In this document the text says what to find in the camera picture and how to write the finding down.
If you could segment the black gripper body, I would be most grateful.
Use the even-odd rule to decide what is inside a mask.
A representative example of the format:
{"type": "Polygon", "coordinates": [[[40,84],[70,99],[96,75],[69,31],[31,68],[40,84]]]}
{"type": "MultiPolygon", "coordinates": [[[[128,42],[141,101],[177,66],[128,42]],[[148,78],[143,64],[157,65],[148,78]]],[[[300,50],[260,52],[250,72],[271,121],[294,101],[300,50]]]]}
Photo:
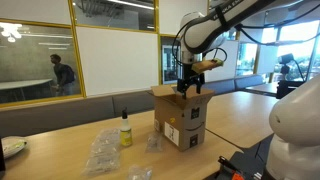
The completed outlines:
{"type": "Polygon", "coordinates": [[[199,80],[200,75],[196,73],[195,71],[192,70],[192,65],[191,64],[183,64],[182,65],[182,79],[187,82],[191,80],[199,80]]]}

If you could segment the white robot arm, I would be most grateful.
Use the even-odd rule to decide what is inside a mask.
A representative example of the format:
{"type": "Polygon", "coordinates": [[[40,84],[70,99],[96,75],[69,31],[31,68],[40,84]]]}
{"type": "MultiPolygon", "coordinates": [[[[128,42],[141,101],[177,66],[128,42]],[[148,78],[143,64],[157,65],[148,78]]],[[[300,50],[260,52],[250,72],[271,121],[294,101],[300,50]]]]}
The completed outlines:
{"type": "MultiPolygon", "coordinates": [[[[220,46],[225,33],[263,10],[290,6],[302,0],[227,0],[208,15],[192,12],[183,17],[181,37],[183,75],[177,90],[189,86],[200,91],[204,83],[195,67],[202,54],[220,46]]],[[[272,108],[269,124],[274,132],[265,175],[274,180],[320,180],[320,76],[317,75],[281,98],[272,108]]]]}

